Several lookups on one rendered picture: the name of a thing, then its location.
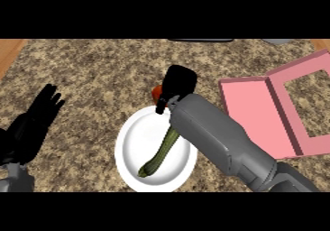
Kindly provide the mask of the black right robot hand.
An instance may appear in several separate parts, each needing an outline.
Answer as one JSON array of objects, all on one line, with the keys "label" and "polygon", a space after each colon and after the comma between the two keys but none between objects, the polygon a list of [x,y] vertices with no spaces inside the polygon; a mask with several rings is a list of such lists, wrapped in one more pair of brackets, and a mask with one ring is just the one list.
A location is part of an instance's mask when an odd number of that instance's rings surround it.
[{"label": "black right robot hand", "polygon": [[197,84],[196,72],[179,65],[171,65],[162,80],[160,94],[156,104],[156,113],[160,115],[169,99],[178,96],[182,99],[194,92]]}]

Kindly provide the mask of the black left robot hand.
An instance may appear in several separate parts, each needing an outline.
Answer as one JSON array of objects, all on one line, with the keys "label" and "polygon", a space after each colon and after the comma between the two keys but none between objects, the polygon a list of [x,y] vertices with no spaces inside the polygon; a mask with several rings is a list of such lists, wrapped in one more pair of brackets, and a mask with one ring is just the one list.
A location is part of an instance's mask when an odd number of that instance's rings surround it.
[{"label": "black left robot hand", "polygon": [[51,84],[44,86],[28,111],[16,117],[7,130],[0,128],[0,166],[8,163],[23,165],[36,156],[64,103],[56,89]]}]

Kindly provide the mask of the red tomato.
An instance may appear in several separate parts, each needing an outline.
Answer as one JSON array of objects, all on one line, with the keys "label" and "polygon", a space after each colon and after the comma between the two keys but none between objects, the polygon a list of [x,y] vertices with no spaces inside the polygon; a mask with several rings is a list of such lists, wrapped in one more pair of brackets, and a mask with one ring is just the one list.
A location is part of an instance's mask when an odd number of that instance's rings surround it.
[{"label": "red tomato", "polygon": [[151,90],[151,98],[153,98],[154,105],[157,104],[160,94],[162,94],[162,85],[157,85]]}]

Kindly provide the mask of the pink cardboard box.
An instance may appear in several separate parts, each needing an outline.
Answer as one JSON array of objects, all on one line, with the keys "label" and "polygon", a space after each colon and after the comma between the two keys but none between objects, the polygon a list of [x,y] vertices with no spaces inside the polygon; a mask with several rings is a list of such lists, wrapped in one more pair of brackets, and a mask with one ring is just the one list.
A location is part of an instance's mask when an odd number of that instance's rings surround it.
[{"label": "pink cardboard box", "polygon": [[275,158],[330,153],[330,134],[309,137],[283,83],[324,69],[330,77],[327,49],[291,61],[260,77],[219,79],[228,116],[243,126],[255,144]]}]

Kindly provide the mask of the white round plate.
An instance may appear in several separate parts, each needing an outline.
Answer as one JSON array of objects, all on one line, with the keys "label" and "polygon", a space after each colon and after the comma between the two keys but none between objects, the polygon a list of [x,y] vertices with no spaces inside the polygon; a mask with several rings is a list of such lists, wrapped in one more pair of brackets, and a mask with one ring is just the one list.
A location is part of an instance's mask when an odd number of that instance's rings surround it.
[{"label": "white round plate", "polygon": [[140,109],[123,123],[116,137],[115,160],[119,176],[137,192],[172,192],[185,183],[197,161],[197,148],[182,138],[168,152],[156,173],[137,176],[144,163],[157,152],[169,128],[169,109],[156,113],[156,107]]}]

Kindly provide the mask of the dark flat appliance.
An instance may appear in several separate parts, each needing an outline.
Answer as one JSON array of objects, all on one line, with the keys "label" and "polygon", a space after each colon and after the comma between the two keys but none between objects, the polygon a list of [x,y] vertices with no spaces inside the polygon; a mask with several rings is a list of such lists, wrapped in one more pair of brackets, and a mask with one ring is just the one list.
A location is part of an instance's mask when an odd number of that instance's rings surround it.
[{"label": "dark flat appliance", "polygon": [[168,39],[172,42],[232,42],[234,39]]}]

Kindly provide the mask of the green zucchini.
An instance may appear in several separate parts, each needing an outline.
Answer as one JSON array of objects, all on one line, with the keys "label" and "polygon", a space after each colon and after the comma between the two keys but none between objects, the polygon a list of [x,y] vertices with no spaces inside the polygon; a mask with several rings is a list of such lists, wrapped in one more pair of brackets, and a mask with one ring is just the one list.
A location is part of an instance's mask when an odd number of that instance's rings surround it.
[{"label": "green zucchini", "polygon": [[145,164],[141,166],[138,170],[137,176],[140,178],[145,178],[156,173],[157,168],[165,160],[166,154],[176,142],[178,137],[179,137],[179,134],[176,133],[173,128],[169,127],[165,137],[162,139],[160,146],[157,148],[157,152],[153,158],[145,162]]}]

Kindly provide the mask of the grey rounded object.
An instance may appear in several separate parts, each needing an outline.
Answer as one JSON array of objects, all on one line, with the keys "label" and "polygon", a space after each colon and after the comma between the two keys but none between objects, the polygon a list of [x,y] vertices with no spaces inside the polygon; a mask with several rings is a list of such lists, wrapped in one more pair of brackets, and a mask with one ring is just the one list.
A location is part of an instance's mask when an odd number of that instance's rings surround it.
[{"label": "grey rounded object", "polygon": [[269,44],[285,44],[291,39],[262,39],[263,42],[269,43]]}]

